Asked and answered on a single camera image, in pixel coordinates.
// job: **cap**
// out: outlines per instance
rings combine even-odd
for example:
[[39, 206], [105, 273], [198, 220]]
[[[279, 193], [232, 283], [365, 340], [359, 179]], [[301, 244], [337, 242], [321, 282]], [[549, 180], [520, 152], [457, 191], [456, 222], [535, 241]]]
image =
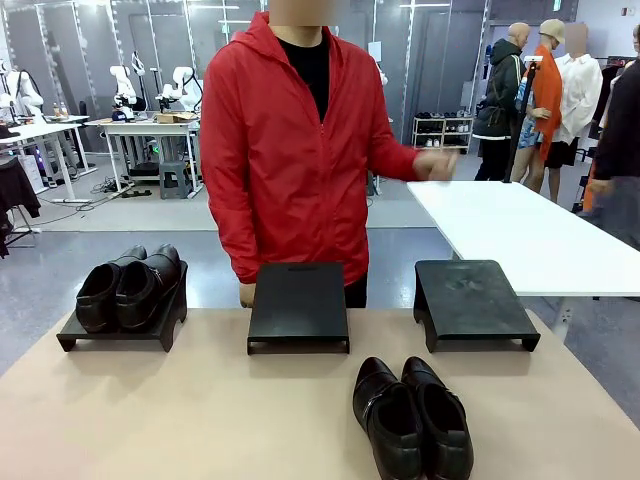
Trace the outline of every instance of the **cap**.
[[555, 38], [564, 43], [564, 23], [558, 19], [545, 20], [540, 25], [540, 33]]

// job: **green jacket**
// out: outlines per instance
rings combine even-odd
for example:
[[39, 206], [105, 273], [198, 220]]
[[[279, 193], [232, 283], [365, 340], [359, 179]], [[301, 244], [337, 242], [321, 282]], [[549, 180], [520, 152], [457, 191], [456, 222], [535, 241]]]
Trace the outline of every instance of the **green jacket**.
[[491, 52], [491, 75], [487, 94], [481, 103], [478, 118], [473, 124], [473, 134], [479, 137], [505, 138], [511, 136], [518, 111], [516, 95], [524, 63], [520, 60], [522, 50], [507, 40], [500, 39]]

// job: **beige table surface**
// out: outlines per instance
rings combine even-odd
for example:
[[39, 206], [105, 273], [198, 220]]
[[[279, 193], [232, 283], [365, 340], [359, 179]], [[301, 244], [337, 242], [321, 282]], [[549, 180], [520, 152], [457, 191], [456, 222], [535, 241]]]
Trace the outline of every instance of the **beige table surface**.
[[253, 357], [243, 310], [190, 310], [169, 354], [66, 354], [58, 324], [0, 378], [0, 479], [375, 480], [351, 409], [371, 355], [420, 355], [459, 394], [474, 480], [638, 478], [640, 432], [533, 320], [533, 354], [430, 355], [410, 310], [360, 310], [349, 356]]

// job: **table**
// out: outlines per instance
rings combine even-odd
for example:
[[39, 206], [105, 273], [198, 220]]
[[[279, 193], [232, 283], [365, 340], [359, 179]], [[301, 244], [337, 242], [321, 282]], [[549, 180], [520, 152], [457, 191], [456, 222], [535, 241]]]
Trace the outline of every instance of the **table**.
[[56, 155], [56, 159], [60, 166], [60, 170], [62, 171], [62, 177], [64, 178], [64, 183], [67, 189], [67, 198], [57, 198], [51, 200], [54, 203], [78, 203], [85, 204], [91, 203], [91, 200], [83, 200], [78, 199], [75, 196], [73, 191], [73, 186], [71, 184], [71, 178], [69, 177], [69, 170], [67, 169], [66, 162], [64, 161], [64, 153], [66, 153], [67, 157], [70, 161], [73, 162], [73, 152], [69, 143], [64, 138], [63, 132], [72, 131], [75, 135], [76, 145], [78, 148], [78, 156], [80, 157], [84, 170], [78, 172], [78, 176], [87, 175], [89, 173], [95, 172], [97, 168], [89, 168], [87, 165], [87, 160], [84, 154], [84, 147], [82, 146], [82, 140], [80, 139], [80, 134], [78, 132], [78, 128], [82, 125], [77, 123], [60, 123], [60, 124], [50, 124], [50, 123], [34, 123], [30, 125], [22, 125], [20, 127], [10, 128], [9, 131], [13, 133], [19, 133], [20, 135], [17, 137], [5, 138], [0, 140], [0, 145], [18, 145], [18, 151], [20, 155], [24, 156], [24, 148], [28, 146], [30, 143], [35, 144], [41, 152], [42, 163], [44, 165], [45, 173], [47, 175], [47, 182], [49, 188], [57, 187], [57, 183], [53, 179], [53, 169], [51, 164], [49, 163], [48, 155], [47, 155], [47, 143], [51, 143], [53, 145], [53, 151]]
[[[144, 148], [141, 146], [141, 137], [154, 137], [158, 144], [158, 151], [160, 157], [160, 163], [165, 161], [164, 149], [162, 147], [162, 137], [186, 137], [187, 139], [187, 152], [189, 154], [189, 164], [191, 166], [191, 181], [193, 191], [189, 194], [189, 198], [193, 198], [197, 193], [202, 190], [203, 184], [198, 181], [194, 167], [195, 161], [198, 163], [198, 172], [200, 170], [200, 145], [198, 139], [194, 142], [195, 155], [191, 148], [191, 135], [198, 135], [200, 126], [197, 121], [191, 123], [155, 123], [153, 120], [153, 112], [147, 112], [147, 115], [151, 118], [148, 120], [136, 120], [135, 122], [112, 122], [111, 119], [95, 120], [87, 122], [87, 126], [98, 126], [104, 129], [104, 133], [107, 139], [107, 146], [109, 148], [109, 156], [111, 158], [111, 166], [113, 168], [114, 175], [116, 177], [116, 186], [118, 191], [121, 190], [120, 181], [118, 179], [118, 173], [116, 170], [115, 155], [113, 147], [111, 145], [110, 136], [122, 137], [123, 141], [127, 144], [127, 150], [133, 152], [134, 150], [140, 154]], [[122, 148], [122, 142], [116, 141], [116, 149], [118, 152], [118, 158], [120, 163], [126, 171], [126, 161], [124, 150]]]
[[66, 117], [44, 117], [49, 123], [84, 123], [85, 120], [89, 120], [89, 115], [69, 115]]
[[519, 296], [640, 296], [640, 252], [519, 183], [424, 182], [409, 190], [464, 260], [496, 260]]
[[371, 355], [419, 355], [460, 396], [473, 480], [633, 478], [640, 432], [530, 315], [533, 354], [430, 355], [410, 310], [350, 311], [351, 355], [249, 357], [240, 309], [190, 310], [168, 354], [66, 354], [59, 323], [0, 378], [0, 478], [376, 479], [351, 407]]

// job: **gray floor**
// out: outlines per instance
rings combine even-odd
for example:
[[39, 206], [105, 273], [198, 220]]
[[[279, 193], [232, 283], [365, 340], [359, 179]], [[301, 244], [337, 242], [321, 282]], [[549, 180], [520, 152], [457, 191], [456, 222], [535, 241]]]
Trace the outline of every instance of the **gray floor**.
[[[451, 256], [433, 228], [372, 229], [369, 239], [371, 308], [411, 307], [414, 263]], [[153, 249], [165, 242], [176, 245], [189, 263], [190, 307], [238, 306], [236, 279], [216, 232], [45, 232], [37, 248], [11, 249], [0, 260], [0, 374], [73, 309], [75, 294], [93, 266], [133, 244]], [[553, 321], [556, 299], [529, 298], [523, 304], [548, 325]], [[640, 304], [577, 299], [574, 306], [567, 346], [640, 425]]]
[[[105, 177], [113, 176], [108, 156], [90, 155], [98, 171], [80, 177], [73, 183], [77, 198], [100, 201], [106, 198], [103, 193], [92, 193], [94, 187], [104, 182]], [[473, 180], [480, 166], [480, 159], [473, 155], [461, 156], [455, 180]], [[562, 169], [562, 186], [559, 203], [571, 209], [578, 191], [578, 182], [587, 174], [589, 165], [578, 163], [574, 167]], [[131, 199], [116, 198], [90, 211], [75, 211], [75, 207], [49, 203], [66, 194], [64, 186], [46, 191], [39, 195], [42, 203], [41, 216], [35, 223], [42, 224], [47, 231], [58, 232], [95, 232], [95, 231], [211, 231], [216, 224], [211, 218], [206, 190], [190, 200], [161, 200], [156, 185], [144, 185], [153, 193], [149, 197]], [[433, 221], [424, 209], [415, 201], [407, 186], [395, 180], [383, 180], [380, 184], [381, 195], [370, 199], [368, 228], [433, 227]], [[548, 197], [545, 182], [542, 195]]]

